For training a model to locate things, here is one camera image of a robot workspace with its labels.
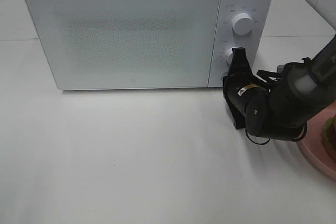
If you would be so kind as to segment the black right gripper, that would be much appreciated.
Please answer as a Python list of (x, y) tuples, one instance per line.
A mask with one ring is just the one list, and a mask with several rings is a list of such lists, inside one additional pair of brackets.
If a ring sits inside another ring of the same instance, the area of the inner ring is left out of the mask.
[(247, 107), (254, 97), (264, 97), (268, 90), (263, 82), (252, 73), (246, 49), (232, 49), (233, 57), (229, 72), (223, 81), (223, 95), (233, 117), (236, 129), (246, 127)]

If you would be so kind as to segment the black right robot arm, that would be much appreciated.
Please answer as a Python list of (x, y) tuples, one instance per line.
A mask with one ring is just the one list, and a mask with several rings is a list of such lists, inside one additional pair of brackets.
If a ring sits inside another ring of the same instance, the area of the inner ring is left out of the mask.
[(298, 142), (307, 121), (335, 101), (335, 39), (313, 59), (279, 65), (253, 74), (243, 47), (223, 80), (223, 95), (236, 129), (247, 137)]

